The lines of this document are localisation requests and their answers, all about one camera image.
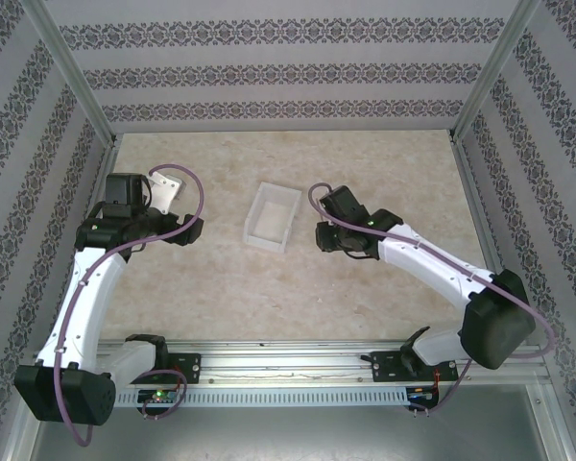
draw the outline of beige floor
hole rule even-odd
[[[323,254],[306,202],[319,181],[346,184],[370,212],[385,207],[421,235],[483,265],[445,132],[155,133],[124,136],[115,171],[174,161],[204,183],[203,236],[155,243],[118,283],[103,338],[404,339],[459,319],[437,293],[397,268]],[[261,182],[303,191],[285,255],[242,243]],[[173,210],[192,211],[196,186]]]

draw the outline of metal bracket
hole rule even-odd
[[[372,364],[373,382],[411,382],[435,380],[434,374],[440,373],[440,382],[456,381],[459,377],[454,362],[442,362],[435,367],[423,365],[418,376],[413,376],[401,362],[400,351],[376,351],[371,355],[361,355],[361,359]]]
[[[183,373],[188,384],[198,384],[201,376],[201,355],[199,353],[169,353],[169,368]],[[174,375],[145,376],[132,384],[153,384],[175,386],[178,378]]]

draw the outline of striped wall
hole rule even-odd
[[[463,139],[497,253],[551,323],[576,446],[576,2],[544,1]]]
[[[45,341],[105,148],[17,1],[0,0],[0,449]]]
[[[451,128],[516,0],[49,0],[120,132]]]

